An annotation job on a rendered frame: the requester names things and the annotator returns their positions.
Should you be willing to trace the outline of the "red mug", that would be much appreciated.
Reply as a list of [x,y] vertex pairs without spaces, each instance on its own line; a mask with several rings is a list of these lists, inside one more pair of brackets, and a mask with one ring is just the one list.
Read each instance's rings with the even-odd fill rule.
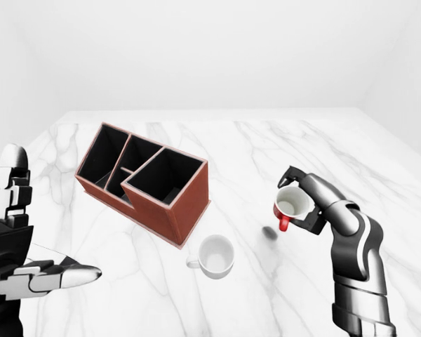
[[310,210],[307,194],[296,186],[279,188],[274,200],[273,212],[279,219],[279,229],[285,232],[291,220],[305,216]]

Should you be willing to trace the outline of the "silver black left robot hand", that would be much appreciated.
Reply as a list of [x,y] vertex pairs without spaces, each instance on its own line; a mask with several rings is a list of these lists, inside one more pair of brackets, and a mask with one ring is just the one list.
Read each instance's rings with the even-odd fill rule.
[[99,279],[99,268],[32,243],[33,226],[26,213],[32,200],[25,149],[5,146],[0,158],[0,296],[20,300]]

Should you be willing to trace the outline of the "red-brown desk caddy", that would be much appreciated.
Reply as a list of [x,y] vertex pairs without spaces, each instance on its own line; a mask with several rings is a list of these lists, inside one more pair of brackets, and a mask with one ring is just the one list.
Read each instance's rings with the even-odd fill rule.
[[90,196],[179,249],[210,203],[207,160],[107,123],[76,179]]

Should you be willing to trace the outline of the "white mug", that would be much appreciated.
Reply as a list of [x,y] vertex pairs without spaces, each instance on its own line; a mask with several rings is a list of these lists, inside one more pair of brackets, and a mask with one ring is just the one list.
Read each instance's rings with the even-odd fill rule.
[[228,238],[213,234],[202,241],[196,256],[186,259],[186,266],[200,269],[211,279],[222,279],[232,270],[234,257],[234,247]]

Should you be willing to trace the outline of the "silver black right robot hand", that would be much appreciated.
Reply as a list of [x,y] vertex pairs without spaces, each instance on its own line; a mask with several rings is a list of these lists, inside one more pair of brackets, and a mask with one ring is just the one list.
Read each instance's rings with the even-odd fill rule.
[[294,225],[313,234],[320,234],[324,225],[329,222],[338,233],[346,237],[359,230],[358,221],[352,213],[352,210],[359,210],[359,207],[348,200],[335,186],[314,173],[305,173],[290,166],[277,187],[285,187],[294,181],[298,181],[298,187],[314,203],[314,209],[306,214],[304,220],[291,221]]

